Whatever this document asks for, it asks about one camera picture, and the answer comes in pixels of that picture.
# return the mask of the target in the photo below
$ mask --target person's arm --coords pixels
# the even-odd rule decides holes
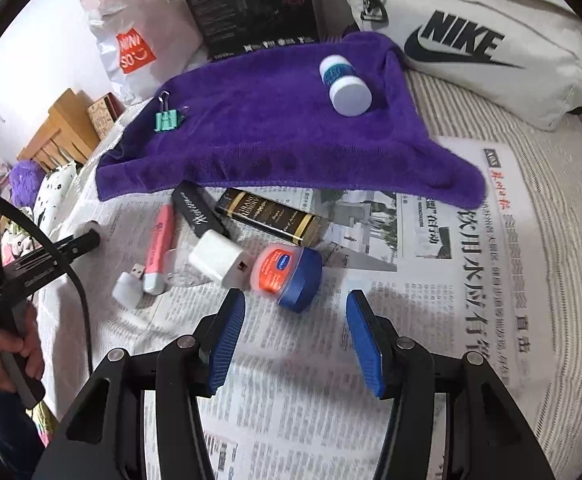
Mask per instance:
[[[44,371],[35,309],[27,310],[26,336],[20,339],[0,331],[0,352],[17,352],[27,358],[26,373],[40,379]],[[33,421],[27,416],[16,387],[0,360],[0,457],[17,480],[30,480],[45,448]]]

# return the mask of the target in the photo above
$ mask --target black box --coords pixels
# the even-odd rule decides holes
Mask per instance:
[[[312,0],[187,0],[213,60],[316,43]]]

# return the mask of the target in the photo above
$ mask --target human hand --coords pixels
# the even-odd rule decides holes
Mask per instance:
[[[25,372],[29,377],[40,380],[45,370],[45,363],[40,348],[36,309],[31,303],[27,305],[24,315],[24,338],[15,336],[5,330],[0,330],[0,352],[20,354],[27,359]],[[14,382],[9,378],[0,359],[0,390],[15,393]]]

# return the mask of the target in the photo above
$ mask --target white jar with blue label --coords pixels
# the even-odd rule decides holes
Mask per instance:
[[[369,110],[371,91],[346,57],[334,54],[320,63],[320,77],[338,114],[356,117]]]

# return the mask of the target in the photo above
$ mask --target orange logo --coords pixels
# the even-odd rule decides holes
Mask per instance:
[[[130,74],[155,61],[155,56],[145,39],[136,32],[135,28],[126,34],[117,34],[116,39],[120,48],[120,68],[125,74]]]

